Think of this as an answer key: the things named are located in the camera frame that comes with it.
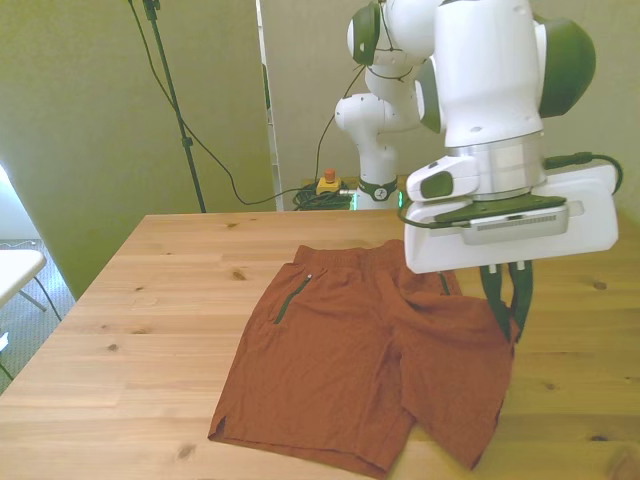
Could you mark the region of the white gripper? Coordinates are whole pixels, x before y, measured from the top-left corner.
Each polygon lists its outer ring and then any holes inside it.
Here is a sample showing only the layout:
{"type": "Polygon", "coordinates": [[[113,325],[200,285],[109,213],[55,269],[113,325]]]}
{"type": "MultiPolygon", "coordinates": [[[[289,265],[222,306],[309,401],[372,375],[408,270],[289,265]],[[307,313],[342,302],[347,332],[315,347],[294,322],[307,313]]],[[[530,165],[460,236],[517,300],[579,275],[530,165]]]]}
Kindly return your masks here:
{"type": "Polygon", "coordinates": [[[543,258],[576,255],[611,248],[618,239],[618,223],[612,197],[616,170],[607,163],[553,171],[532,194],[561,197],[561,206],[520,207],[470,220],[446,221],[432,228],[440,214],[469,205],[453,202],[414,204],[406,214],[405,260],[415,273],[480,268],[488,305],[502,333],[518,326],[516,341],[524,333],[532,303],[533,264],[543,258]],[[510,263],[513,285],[511,305],[502,300],[502,266],[510,263]]]}

